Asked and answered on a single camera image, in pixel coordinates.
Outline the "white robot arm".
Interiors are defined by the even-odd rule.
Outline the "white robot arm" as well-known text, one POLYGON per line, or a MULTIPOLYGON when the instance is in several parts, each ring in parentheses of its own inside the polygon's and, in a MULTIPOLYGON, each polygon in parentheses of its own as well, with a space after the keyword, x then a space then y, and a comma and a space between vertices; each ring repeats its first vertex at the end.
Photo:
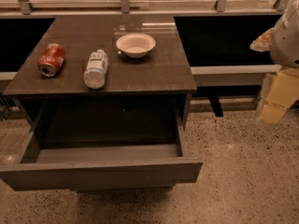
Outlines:
POLYGON ((258 52, 270 52, 270 59, 281 68, 263 79, 255 121, 260 126, 278 123, 299 101, 299 1, 283 13, 249 46, 258 52))

